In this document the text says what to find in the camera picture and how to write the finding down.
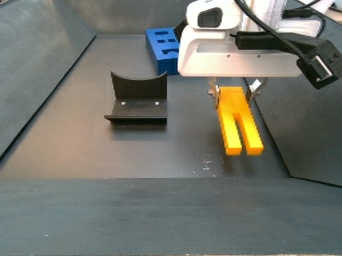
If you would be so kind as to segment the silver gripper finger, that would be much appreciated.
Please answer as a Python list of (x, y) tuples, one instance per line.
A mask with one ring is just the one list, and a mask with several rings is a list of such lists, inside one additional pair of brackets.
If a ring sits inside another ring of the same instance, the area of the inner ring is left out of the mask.
[(246, 100), (251, 102), (255, 97), (260, 94), (262, 88), (266, 86), (268, 79), (256, 78), (255, 81), (247, 86)]
[(214, 108), (218, 108), (219, 105), (219, 94), (220, 94), (220, 88), (219, 85), (216, 83), (216, 78), (215, 77), (210, 77), (207, 79), (207, 83), (210, 86), (210, 89), (207, 91), (207, 94), (212, 97), (214, 100)]

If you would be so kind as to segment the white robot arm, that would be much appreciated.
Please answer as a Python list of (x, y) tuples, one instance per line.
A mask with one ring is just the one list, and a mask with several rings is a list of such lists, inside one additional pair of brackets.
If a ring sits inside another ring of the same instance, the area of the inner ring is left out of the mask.
[(338, 50), (311, 18), (329, 3), (288, 10), (287, 0), (195, 0), (179, 29), (179, 73), (208, 79), (215, 102), (219, 77), (254, 77), (248, 97), (270, 77), (303, 75), (317, 89), (331, 84), (339, 79)]

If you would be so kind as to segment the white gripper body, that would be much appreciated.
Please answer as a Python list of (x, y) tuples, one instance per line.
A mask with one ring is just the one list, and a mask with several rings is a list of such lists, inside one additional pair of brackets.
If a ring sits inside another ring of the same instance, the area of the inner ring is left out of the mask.
[(180, 33), (178, 71), (191, 77), (295, 77), (298, 57), (278, 50), (239, 50), (238, 32), (313, 36), (313, 22), (282, 17), (287, 0), (195, 0)]

